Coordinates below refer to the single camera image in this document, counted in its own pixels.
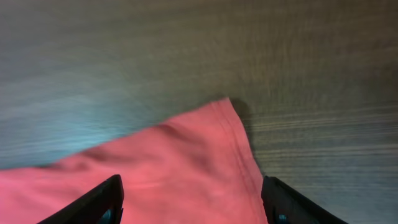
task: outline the red cloth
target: red cloth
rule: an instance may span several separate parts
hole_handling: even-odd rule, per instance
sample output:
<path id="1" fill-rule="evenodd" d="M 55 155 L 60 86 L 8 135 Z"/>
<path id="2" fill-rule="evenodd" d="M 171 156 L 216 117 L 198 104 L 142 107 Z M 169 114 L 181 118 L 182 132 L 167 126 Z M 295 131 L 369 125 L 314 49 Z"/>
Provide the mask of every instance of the red cloth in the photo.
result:
<path id="1" fill-rule="evenodd" d="M 125 224 L 267 224 L 262 175 L 229 99 L 46 168 L 0 171 L 0 223 L 37 223 L 113 174 Z"/>

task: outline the wooden surface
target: wooden surface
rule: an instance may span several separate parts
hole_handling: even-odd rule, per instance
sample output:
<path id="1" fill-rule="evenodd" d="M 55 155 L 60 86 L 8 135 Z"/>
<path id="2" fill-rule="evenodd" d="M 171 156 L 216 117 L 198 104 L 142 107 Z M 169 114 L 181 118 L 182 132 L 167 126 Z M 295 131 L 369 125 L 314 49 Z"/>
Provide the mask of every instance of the wooden surface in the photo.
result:
<path id="1" fill-rule="evenodd" d="M 398 222 L 398 2 L 3 0 L 0 167 L 224 96 L 262 171 L 349 223 Z"/>

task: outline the towel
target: towel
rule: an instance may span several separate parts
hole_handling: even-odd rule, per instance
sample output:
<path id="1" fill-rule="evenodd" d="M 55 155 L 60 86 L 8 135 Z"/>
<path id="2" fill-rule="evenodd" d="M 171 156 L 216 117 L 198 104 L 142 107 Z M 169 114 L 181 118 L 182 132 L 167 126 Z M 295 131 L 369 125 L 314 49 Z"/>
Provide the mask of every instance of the towel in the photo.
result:
<path id="1" fill-rule="evenodd" d="M 227 98 L 49 166 L 0 171 L 0 223 L 37 223 L 114 174 L 123 224 L 267 224 L 262 175 Z"/>

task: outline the wooden table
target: wooden table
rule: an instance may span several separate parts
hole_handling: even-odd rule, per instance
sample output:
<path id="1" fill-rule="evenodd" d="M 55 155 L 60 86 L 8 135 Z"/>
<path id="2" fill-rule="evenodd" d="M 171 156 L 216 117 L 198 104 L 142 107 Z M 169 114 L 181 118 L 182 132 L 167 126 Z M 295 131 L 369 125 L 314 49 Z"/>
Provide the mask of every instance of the wooden table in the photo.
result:
<path id="1" fill-rule="evenodd" d="M 397 223 L 397 21 L 395 0 L 3 0 L 0 166 L 229 96 L 264 173 Z"/>

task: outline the folded cloth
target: folded cloth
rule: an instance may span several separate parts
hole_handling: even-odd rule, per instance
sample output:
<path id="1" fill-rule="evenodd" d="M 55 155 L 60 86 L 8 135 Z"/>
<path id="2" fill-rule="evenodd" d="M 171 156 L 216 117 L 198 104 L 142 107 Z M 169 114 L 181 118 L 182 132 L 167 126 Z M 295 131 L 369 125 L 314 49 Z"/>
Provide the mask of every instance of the folded cloth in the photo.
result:
<path id="1" fill-rule="evenodd" d="M 229 99 L 47 167 L 0 171 L 0 223 L 37 223 L 114 174 L 121 223 L 267 224 L 262 175 Z"/>

